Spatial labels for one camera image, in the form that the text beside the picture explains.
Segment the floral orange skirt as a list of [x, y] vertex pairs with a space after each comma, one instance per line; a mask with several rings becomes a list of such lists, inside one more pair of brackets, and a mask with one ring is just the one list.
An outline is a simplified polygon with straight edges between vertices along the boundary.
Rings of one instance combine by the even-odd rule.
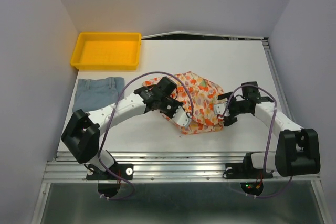
[[171, 80], [177, 84], [177, 90], [171, 97], [183, 102], [187, 112], [194, 110], [189, 127], [177, 126], [181, 133], [191, 135], [222, 130], [223, 121], [218, 119], [214, 106], [220, 103], [218, 96], [224, 93], [223, 88], [191, 71], [175, 76]]

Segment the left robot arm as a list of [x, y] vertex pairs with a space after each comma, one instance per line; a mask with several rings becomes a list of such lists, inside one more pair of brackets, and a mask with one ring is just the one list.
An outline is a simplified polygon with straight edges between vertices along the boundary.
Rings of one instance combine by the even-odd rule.
[[100, 148], [99, 138], [106, 130], [138, 115], [158, 110], [175, 124], [188, 127], [190, 114], [183, 103], [172, 97], [177, 85], [167, 77], [157, 84], [141, 87], [119, 102], [102, 109], [75, 111], [66, 125], [61, 140], [79, 164], [88, 166], [88, 180], [133, 178], [133, 164], [119, 164], [107, 151]]

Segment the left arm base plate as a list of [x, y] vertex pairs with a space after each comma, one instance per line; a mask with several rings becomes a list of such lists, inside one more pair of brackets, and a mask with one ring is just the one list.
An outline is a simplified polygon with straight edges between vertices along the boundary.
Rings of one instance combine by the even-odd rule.
[[[118, 176], [126, 179], [133, 179], [133, 164], [114, 164], [109, 169], [117, 174]], [[89, 164], [86, 174], [86, 180], [89, 181], [99, 181], [99, 180], [117, 180], [114, 175], [110, 174], [108, 171], [102, 171], [94, 165]]]

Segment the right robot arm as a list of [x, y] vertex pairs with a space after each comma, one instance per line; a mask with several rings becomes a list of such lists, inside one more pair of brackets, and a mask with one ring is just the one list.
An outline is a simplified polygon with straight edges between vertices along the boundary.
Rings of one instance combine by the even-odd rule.
[[305, 129], [278, 111], [273, 95], [246, 82], [239, 87], [240, 99], [235, 92], [218, 96], [215, 115], [225, 127], [238, 121], [241, 114], [251, 114], [268, 127], [268, 138], [263, 152], [248, 152], [238, 164], [226, 164], [226, 177], [256, 178], [262, 174], [271, 178], [273, 172], [282, 177], [317, 174], [321, 169], [319, 137], [314, 129]]

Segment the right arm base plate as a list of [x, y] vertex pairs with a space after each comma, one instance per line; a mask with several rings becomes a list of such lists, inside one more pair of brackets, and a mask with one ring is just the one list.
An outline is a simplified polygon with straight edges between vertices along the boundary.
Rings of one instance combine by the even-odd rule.
[[273, 174], [266, 174], [262, 169], [253, 168], [243, 163], [226, 163], [222, 177], [225, 179], [271, 179]]

